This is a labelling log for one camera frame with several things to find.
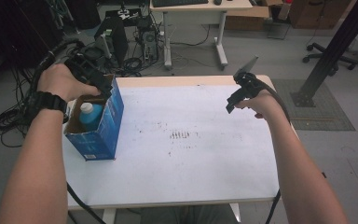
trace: computer mouse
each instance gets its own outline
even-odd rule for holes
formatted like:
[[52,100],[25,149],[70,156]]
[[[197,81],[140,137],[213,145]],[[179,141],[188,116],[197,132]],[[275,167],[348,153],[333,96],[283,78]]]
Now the computer mouse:
[[213,0],[214,4],[220,6],[222,4],[222,0]]

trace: white tabletop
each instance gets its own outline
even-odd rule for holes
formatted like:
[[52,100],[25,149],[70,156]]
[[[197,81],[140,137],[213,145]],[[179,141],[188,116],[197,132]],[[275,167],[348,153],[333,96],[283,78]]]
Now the white tabletop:
[[[266,76],[258,76],[270,84]],[[279,186],[267,123],[225,109],[232,77],[118,78],[114,161],[84,161],[63,138],[68,183],[95,208],[271,200]],[[70,208],[78,205],[68,195]]]
[[152,1],[150,1],[150,9],[152,11],[228,11],[228,10],[241,10],[252,7],[248,0],[222,0],[222,4],[217,6],[213,3],[213,0],[209,0],[208,4],[196,4],[187,6],[176,7],[153,7]]

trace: white bottle cap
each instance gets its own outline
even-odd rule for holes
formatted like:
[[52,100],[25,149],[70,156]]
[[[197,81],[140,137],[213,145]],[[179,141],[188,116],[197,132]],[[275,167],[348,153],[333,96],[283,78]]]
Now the white bottle cap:
[[85,114],[89,114],[92,112],[93,110],[93,107],[92,107],[92,104],[90,103],[83,103],[81,106],[80,106],[80,109],[83,113]]

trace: bottle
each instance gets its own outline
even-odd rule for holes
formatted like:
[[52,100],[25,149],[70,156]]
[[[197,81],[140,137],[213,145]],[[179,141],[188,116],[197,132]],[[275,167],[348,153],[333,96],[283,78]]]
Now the bottle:
[[287,16],[289,16],[290,6],[292,5],[292,0],[285,0],[281,11],[279,12],[278,19],[282,21],[287,20]]
[[91,132],[97,130],[103,115],[103,107],[101,105],[83,103],[80,110],[80,122],[86,131]]

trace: white table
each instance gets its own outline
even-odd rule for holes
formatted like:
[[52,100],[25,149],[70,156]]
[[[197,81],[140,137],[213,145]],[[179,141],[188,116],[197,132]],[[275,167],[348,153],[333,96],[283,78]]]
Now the white table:
[[214,38],[217,53],[219,55],[222,69],[228,65],[227,57],[222,45],[223,33],[225,30],[226,15],[228,10],[244,10],[252,7],[248,0],[222,0],[222,4],[217,6],[213,0],[208,4],[177,6],[177,7],[153,7],[150,1],[150,10],[163,13],[165,45],[164,45],[164,64],[169,70],[172,69],[171,45],[168,31],[168,24],[219,24],[219,36]]
[[[117,83],[125,108],[116,159],[84,161],[63,138],[67,181],[84,203],[109,214],[274,198],[279,186],[267,123],[250,109],[228,114],[227,98],[240,87],[232,77],[125,77]],[[79,208],[70,195],[68,205]]]

